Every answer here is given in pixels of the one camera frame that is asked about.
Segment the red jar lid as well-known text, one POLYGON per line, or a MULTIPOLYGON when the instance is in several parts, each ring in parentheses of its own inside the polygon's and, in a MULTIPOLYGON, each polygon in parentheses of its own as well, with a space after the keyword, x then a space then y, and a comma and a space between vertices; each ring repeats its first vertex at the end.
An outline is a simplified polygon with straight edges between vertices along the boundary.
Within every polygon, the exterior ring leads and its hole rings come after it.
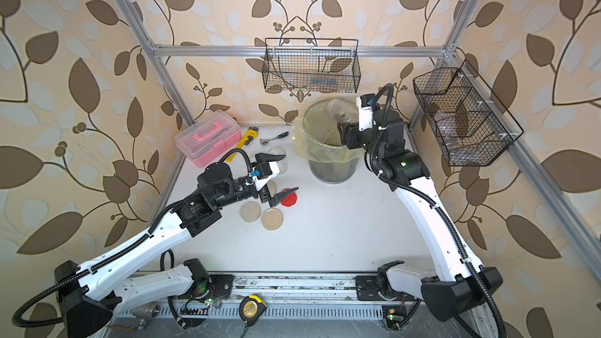
POLYGON ((283 202, 281 203, 284 207, 292 207, 297 203, 297 194, 296 192, 292 192, 289 196, 287 196, 283 202))

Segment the tan short jar lid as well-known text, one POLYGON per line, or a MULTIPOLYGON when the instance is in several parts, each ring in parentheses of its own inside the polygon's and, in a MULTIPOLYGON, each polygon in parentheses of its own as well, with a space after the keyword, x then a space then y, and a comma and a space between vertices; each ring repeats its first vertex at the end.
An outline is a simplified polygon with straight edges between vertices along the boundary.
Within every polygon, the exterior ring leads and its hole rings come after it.
POLYGON ((269 231, 275 231, 283 224, 283 213, 276 208, 267 209, 261 216, 263 227, 269 231))

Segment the cream tall jar lid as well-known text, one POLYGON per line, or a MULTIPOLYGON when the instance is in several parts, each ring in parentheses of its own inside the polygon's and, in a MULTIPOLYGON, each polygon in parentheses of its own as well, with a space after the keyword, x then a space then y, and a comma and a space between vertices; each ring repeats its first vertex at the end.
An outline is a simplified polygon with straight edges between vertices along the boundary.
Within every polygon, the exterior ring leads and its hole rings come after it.
POLYGON ((256 202, 245 203, 239 211, 240 217, 247 223, 256 222, 261 217, 261 205, 256 202))

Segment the beige lid tall jar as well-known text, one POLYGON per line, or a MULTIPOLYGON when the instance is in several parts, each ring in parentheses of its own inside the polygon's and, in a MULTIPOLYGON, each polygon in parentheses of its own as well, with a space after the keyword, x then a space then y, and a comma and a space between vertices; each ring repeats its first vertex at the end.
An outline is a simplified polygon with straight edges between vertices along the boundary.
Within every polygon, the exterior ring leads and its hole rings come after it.
POLYGON ((288 162, 286 158, 286 150, 281 146, 272 146, 268 149, 268 153, 276 156, 283 156, 283 159, 277 161, 280 175, 284 174, 288 170, 288 162))

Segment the red lid tea jar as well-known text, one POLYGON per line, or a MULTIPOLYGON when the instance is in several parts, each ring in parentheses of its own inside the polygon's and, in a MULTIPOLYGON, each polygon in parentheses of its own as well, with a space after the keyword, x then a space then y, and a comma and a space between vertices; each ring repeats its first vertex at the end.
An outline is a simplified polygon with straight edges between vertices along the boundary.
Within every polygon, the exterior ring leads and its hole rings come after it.
POLYGON ((327 113, 336 123, 358 123, 358 108, 352 101, 330 100, 327 104, 327 113))

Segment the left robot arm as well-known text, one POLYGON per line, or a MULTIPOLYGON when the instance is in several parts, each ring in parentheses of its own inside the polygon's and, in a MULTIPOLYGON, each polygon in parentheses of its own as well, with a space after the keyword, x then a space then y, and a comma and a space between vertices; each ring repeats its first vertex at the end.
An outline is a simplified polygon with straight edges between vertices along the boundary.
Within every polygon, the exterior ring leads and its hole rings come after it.
POLYGON ((20 306, 12 323, 20 328, 64 324, 69 337, 90 337, 114 314, 161 299, 191 293, 206 272, 197 259, 154 273, 134 274, 160 254, 199 235, 222 217, 222 209, 247 199, 277 207, 296 190, 271 194, 267 184, 280 173, 283 154, 231 149, 206 166, 197 188, 167 205, 150 226, 122 245, 82 264, 67 261, 55 271, 55 285, 20 306))

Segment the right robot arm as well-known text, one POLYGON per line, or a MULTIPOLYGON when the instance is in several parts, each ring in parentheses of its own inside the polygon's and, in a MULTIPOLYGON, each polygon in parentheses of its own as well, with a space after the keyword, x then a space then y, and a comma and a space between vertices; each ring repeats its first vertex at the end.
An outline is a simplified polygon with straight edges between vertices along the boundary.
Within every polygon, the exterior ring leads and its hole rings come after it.
POLYGON ((492 297, 502 276, 496 268, 485 267, 470 249, 444 208, 427 166, 405 147, 405 123, 392 115, 395 91, 387 84, 376 94, 360 96, 358 122, 337 125, 342 145, 363 150, 366 167, 408 209, 434 262, 433 275, 402 261, 385 265, 380 269, 383 290, 415 297, 437 320, 455 319, 472 337, 478 334, 461 315, 488 305, 498 336, 505 337, 505 323, 492 297))

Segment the yellow pipe wrench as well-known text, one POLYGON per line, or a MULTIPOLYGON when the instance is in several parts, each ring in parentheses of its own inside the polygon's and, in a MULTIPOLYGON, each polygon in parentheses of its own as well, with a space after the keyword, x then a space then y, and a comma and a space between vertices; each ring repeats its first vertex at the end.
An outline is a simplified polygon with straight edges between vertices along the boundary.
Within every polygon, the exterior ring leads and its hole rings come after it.
MULTIPOLYGON (((242 139, 236 145, 236 148, 238 150, 241 150, 244 146, 248 146, 251 142, 253 142, 258 137, 258 131, 259 131, 258 127, 250 126, 247 129, 247 131, 245 132, 242 139)), ((226 155, 223 156, 222 159, 226 162, 231 162, 237 153, 238 152, 235 152, 234 149, 231 149, 230 151, 228 151, 228 153, 226 155)))

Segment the yellow plastic bin liner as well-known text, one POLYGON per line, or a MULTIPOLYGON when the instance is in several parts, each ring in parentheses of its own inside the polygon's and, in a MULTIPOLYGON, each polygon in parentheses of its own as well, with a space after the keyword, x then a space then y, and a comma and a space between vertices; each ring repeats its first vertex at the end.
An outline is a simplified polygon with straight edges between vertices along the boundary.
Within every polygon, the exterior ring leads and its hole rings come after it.
POLYGON ((341 145, 337 124, 327 113, 330 100, 312 104, 292 122, 297 156, 319 163, 342 164, 363 157, 365 150, 349 150, 341 145))

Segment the metal mesh trash bin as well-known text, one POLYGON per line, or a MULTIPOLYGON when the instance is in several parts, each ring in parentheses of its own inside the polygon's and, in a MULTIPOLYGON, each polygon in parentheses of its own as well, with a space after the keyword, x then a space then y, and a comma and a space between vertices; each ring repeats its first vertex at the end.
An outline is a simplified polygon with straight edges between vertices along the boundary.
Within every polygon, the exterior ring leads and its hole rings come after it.
POLYGON ((350 150, 341 142, 338 124, 358 123, 358 108, 349 100, 322 100, 294 119, 297 156, 308 161, 311 173, 324 183, 338 184, 355 173, 361 147, 350 150))

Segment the pink plastic toolbox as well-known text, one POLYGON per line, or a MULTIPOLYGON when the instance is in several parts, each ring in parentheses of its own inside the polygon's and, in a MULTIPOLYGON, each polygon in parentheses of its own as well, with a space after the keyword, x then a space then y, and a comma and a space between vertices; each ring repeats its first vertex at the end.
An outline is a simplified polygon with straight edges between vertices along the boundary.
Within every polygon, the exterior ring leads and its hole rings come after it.
POLYGON ((215 162, 242 138, 238 123, 222 110, 201 118, 175 136, 178 149, 198 168, 215 162))

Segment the yellow black tape measure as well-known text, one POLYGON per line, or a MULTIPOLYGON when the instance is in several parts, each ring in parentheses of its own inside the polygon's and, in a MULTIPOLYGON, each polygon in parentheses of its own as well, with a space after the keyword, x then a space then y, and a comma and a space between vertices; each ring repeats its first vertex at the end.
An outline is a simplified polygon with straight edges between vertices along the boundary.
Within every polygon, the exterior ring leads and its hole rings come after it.
POLYGON ((260 297, 249 295, 239 305, 239 317, 247 327, 251 327, 266 310, 267 304, 260 297))

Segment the metal pipe fitting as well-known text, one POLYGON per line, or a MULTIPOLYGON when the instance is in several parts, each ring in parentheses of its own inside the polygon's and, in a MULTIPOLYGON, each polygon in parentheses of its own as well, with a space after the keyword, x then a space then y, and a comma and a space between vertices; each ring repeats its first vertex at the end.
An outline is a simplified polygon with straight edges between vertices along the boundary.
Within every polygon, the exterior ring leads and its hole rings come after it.
POLYGON ((161 312, 161 306, 158 303, 148 303, 141 305, 131 310, 131 314, 141 320, 155 319, 161 312))

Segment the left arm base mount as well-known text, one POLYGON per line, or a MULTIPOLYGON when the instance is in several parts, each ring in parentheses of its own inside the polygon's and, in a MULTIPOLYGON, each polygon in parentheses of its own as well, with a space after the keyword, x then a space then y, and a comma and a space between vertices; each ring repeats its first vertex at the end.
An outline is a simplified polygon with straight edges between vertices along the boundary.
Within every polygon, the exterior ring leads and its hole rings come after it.
POLYGON ((195 281, 184 294, 174 296, 174 298, 175 300, 225 298, 233 291, 233 281, 234 275, 232 274, 210 274, 202 281, 195 281))

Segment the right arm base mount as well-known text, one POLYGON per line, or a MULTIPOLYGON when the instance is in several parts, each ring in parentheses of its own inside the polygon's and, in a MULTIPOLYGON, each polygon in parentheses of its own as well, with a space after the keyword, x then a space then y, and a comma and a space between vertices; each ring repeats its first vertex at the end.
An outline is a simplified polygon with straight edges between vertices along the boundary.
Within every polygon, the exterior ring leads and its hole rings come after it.
POLYGON ((395 291, 388 282, 386 271, 403 261, 392 261, 377 269, 375 275, 357 275, 355 289, 359 301, 390 301, 400 304, 404 301, 417 301, 411 294, 395 291))

